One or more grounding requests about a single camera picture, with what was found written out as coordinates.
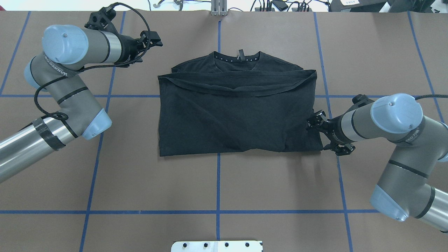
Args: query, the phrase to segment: white label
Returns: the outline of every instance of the white label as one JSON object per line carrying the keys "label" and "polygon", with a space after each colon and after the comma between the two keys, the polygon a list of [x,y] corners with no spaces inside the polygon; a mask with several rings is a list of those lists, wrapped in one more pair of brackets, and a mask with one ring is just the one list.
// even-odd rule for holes
{"label": "white label", "polygon": [[340,2],[342,3],[342,5],[347,6],[347,5],[354,5],[354,4],[359,4],[359,0],[340,0]]}

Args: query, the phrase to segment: black t-shirt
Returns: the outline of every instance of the black t-shirt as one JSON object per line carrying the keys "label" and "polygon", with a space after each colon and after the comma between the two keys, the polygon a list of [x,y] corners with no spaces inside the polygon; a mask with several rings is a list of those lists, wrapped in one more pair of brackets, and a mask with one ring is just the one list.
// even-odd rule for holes
{"label": "black t-shirt", "polygon": [[[246,64],[223,55],[216,64],[214,57],[222,54],[211,55],[212,60],[209,55],[187,61],[159,76],[160,156],[322,149],[319,132],[306,130],[314,112],[315,70],[272,56],[257,64],[246,56]],[[256,70],[273,62],[275,71]],[[287,68],[295,70],[281,71]]]}
{"label": "black t-shirt", "polygon": [[245,56],[242,62],[240,58],[212,52],[209,55],[185,61],[171,68],[172,73],[195,72],[195,73],[221,73],[228,71],[268,71],[286,72],[303,70],[302,67],[276,58],[263,52]]}

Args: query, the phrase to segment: light blue joint cover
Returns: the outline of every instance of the light blue joint cover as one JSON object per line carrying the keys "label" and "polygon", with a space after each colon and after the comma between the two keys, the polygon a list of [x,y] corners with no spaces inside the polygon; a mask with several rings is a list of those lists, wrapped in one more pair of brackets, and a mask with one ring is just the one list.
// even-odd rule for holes
{"label": "light blue joint cover", "polygon": [[378,128],[393,134],[403,134],[420,125],[423,110],[414,97],[400,93],[376,100],[370,109],[370,116]]}
{"label": "light blue joint cover", "polygon": [[25,77],[26,82],[28,82],[28,84],[30,84],[32,87],[34,87],[35,89],[40,88],[39,84],[37,84],[37,82],[34,80],[33,75],[31,74],[31,62],[33,60],[31,60],[25,67],[25,70],[23,71],[23,76]]}
{"label": "light blue joint cover", "polygon": [[399,206],[381,187],[375,186],[370,204],[382,214],[399,222],[404,222],[409,214]]}
{"label": "light blue joint cover", "polygon": [[82,136],[85,139],[90,140],[110,128],[111,125],[112,120],[109,118],[106,111],[104,109],[101,109],[101,111],[96,115],[96,117],[84,131]]}
{"label": "light blue joint cover", "polygon": [[77,26],[52,25],[43,33],[42,47],[52,61],[69,65],[84,58],[89,40],[86,33]]}
{"label": "light blue joint cover", "polygon": [[[445,126],[445,128],[448,129],[448,126],[446,124],[444,124],[443,122],[440,122],[440,123],[443,124]],[[442,157],[441,159],[437,160],[437,162],[440,162],[440,163],[447,162],[447,161],[448,161],[448,153],[444,157]]]}

